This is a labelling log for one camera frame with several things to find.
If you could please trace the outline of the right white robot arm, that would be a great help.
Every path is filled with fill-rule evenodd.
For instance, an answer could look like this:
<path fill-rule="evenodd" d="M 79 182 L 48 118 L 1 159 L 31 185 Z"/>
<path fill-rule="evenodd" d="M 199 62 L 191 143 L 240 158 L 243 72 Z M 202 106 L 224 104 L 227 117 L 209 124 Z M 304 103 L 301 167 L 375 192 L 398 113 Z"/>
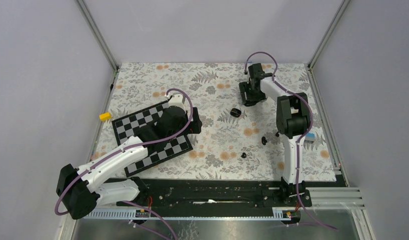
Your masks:
<path fill-rule="evenodd" d="M 242 104 L 251 107 L 267 98 L 276 102 L 275 123 L 284 147 L 282 180 L 288 185 L 301 184 L 305 136 L 313 126 L 306 93 L 288 90 L 277 82 L 273 73 L 264 72 L 260 63 L 246 64 L 244 74 L 248 80 L 239 83 Z"/>

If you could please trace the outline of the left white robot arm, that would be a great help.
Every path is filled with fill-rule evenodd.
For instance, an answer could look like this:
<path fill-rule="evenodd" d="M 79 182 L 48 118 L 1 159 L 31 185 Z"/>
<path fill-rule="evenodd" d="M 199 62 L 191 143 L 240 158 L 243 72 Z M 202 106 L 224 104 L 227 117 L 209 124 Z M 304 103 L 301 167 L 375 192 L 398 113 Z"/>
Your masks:
<path fill-rule="evenodd" d="M 60 170 L 55 214 L 78 220 L 100 205 L 122 201 L 143 205 L 148 193 L 131 176 L 191 151 L 188 135 L 199 134 L 202 127 L 197 107 L 188 120 L 187 110 L 167 102 L 113 120 L 115 149 L 87 164 L 68 164 Z"/>

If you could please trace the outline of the black earbud charging case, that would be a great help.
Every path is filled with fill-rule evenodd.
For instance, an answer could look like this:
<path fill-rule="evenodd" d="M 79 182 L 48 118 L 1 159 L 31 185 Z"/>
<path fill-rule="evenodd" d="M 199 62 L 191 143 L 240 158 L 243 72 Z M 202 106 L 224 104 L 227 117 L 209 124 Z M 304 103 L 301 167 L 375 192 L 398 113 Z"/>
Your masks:
<path fill-rule="evenodd" d="M 239 118 L 242 115 L 242 111 L 238 108 L 232 108 L 229 114 L 234 118 Z"/>

